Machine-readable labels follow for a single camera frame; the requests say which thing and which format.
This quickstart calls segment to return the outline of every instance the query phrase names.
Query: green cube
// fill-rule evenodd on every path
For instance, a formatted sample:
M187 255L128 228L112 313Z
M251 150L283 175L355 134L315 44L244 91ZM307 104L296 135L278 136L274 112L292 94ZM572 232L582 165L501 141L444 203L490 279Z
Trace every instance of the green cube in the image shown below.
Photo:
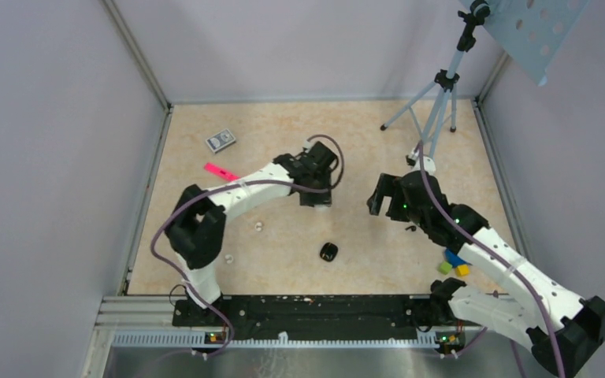
M448 274L451 270L453 270L453 265L445 261L440 264L440 267L437 268L437 270L439 270L442 274Z

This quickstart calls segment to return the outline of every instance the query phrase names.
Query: wooden table surface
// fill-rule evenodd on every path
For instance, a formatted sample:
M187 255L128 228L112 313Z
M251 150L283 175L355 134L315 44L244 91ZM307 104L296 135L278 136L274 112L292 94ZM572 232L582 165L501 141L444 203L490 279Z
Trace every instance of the wooden table surface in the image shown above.
M285 102L175 106L161 164L135 260L129 294L167 294L179 275L149 251L152 235L172 212L182 190L193 183L213 187L224 182L203 169L212 162L246 176L277 155L297 154L313 134L334 137L343 149L346 171L332 193L332 208L301 207L298 195L278 198L245 213L226 226L217 260L217 279L225 294L424 294L445 276L436 268L443 248L408 224L385 215L369 215L366 200L382 172L408 172L404 156L418 135L408 114L387 131L379 125L403 101ZM432 102L417 104L420 122ZM238 142L212 154L205 139L224 128ZM495 178L469 100L458 102L458 131L442 131L434 156L436 177L449 202L472 206L513 245ZM261 232L254 226L263 223ZM339 247L333 262L318 253L326 242ZM177 261L166 237L158 251ZM224 256L234 257L226 264ZM471 269L465 280L483 290L497 286Z

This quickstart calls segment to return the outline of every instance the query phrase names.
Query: yellow cube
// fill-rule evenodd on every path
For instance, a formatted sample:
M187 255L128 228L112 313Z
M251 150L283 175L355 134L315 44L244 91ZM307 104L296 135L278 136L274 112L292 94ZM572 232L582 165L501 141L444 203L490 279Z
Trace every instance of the yellow cube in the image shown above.
M458 277L467 276L470 274L470 267L467 265L458 265L455 267L455 274L457 274Z

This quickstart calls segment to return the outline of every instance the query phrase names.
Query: white wall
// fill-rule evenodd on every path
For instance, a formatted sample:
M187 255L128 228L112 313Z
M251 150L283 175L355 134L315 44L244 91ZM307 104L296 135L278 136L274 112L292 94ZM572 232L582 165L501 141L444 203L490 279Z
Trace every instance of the white wall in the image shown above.
M118 0L171 102L411 96L448 67L457 0ZM460 69L477 95L500 48L483 29Z
M0 1L0 378L80 374L162 117L99 1Z
M536 87L511 63L485 104L536 263L605 300L605 2L591 2ZM591 360L605 376L605 344Z

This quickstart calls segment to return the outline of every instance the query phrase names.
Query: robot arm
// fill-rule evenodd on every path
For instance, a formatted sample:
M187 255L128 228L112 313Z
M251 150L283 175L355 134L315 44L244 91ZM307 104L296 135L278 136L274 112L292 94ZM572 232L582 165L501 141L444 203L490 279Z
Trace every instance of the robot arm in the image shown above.
M477 241L491 247L508 261L506 268L490 254L461 235L432 204L423 184L418 160L405 176L382 174L368 200L372 215L378 215L383 197L392 197L386 215L394 221L415 223L435 244L448 248L504 288L515 301L494 298L455 278L432 285L431 299L446 306L454 317L481 324L531 350L549 372L557 369L544 318L533 296L513 273L517 269L539 294L555 330L567 376L575 376L605 339L605 301L584 299L543 274L504 242L488 221L467 205L449 203L433 176L435 165L425 159L425 175L436 200L455 223Z
M262 203L295 193L295 189L281 182L322 191L301 192L301 206L330 206L333 164L336 166L337 156L321 142L316 142L296 156L280 155L262 169L242 178L236 188L221 190L231 184L235 186L236 182L233 182L206 190L216 194L190 206L165 229L170 246L182 263L191 285L206 302L212 303L221 297L214 261L221 252L226 224ZM245 184L254 180L276 182L251 186ZM203 192L198 185L187 187L175 209ZM206 308L191 292L188 295L201 308Z

